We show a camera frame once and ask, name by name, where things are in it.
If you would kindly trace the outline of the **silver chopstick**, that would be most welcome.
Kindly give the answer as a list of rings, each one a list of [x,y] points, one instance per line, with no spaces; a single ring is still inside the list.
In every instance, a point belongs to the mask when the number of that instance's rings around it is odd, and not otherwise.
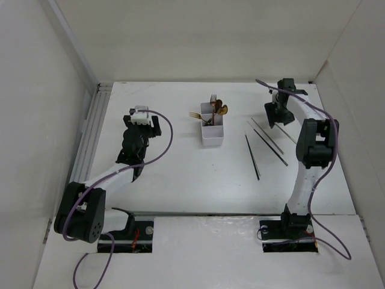
[[[281,132],[284,133],[284,135],[286,135],[293,143],[297,144],[297,141],[290,134],[288,134],[281,126],[276,124],[276,127],[278,127],[278,129],[281,130]]]
[[[267,138],[271,141],[271,143],[278,149],[278,151],[284,155],[284,151],[280,148],[280,146],[269,136],[269,134],[253,119],[251,120],[254,122],[254,124],[267,136]]]

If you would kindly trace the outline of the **gold spoon green handle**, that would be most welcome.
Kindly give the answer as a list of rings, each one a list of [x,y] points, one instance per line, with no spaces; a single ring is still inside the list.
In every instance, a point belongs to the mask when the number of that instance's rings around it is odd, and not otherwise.
[[[215,116],[216,115],[223,116],[223,115],[228,113],[228,110],[229,109],[228,109],[227,105],[223,105],[221,108],[219,108],[218,111],[212,115],[211,124],[214,125],[214,123],[215,123]]]

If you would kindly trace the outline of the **gold fork green handle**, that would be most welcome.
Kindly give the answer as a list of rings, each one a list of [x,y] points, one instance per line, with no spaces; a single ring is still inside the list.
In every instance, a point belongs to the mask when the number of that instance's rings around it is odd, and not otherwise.
[[[205,120],[204,118],[202,118],[202,115],[199,113],[189,112],[188,115],[189,115],[189,117],[193,117],[195,119],[201,120],[206,125],[211,124],[211,120]]]

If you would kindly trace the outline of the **rose gold small fork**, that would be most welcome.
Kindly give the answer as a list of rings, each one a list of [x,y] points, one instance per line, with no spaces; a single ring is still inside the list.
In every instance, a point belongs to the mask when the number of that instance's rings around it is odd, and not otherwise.
[[[212,107],[212,117],[211,117],[211,124],[215,125],[215,113],[216,113],[216,103],[217,103],[217,95],[212,94],[210,98],[210,105]]]

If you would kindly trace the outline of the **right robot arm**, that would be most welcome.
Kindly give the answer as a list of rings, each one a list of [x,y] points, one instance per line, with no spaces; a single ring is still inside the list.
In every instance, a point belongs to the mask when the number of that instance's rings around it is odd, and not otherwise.
[[[285,237],[296,237],[310,225],[309,199],[321,174],[335,162],[336,134],[339,124],[331,122],[321,109],[309,103],[304,90],[298,90],[294,79],[283,78],[276,92],[270,88],[272,101],[264,105],[269,126],[301,125],[295,155],[298,173],[291,197],[279,221],[279,231]]]

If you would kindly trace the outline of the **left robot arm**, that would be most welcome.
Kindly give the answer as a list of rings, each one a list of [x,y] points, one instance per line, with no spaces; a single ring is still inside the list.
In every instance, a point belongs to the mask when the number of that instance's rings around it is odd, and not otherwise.
[[[118,240],[135,230],[133,213],[106,207],[106,201],[121,188],[136,181],[144,166],[149,140],[162,134],[161,114],[146,106],[136,106],[123,117],[126,129],[115,163],[99,176],[67,184],[54,221],[54,231],[67,241],[94,243],[102,235]]]

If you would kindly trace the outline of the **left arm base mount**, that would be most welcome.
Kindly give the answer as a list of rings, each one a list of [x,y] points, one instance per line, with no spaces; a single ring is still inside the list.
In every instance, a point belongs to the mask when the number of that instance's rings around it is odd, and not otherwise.
[[[137,216],[120,208],[105,211],[103,234],[97,252],[151,253],[155,222],[152,216]]]

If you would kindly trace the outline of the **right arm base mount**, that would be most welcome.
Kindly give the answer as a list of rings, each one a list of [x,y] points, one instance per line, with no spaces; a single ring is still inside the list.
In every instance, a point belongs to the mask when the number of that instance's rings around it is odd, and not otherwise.
[[[259,221],[258,238],[262,241],[264,253],[318,253],[312,223],[304,226],[283,227],[281,220],[262,219]]]

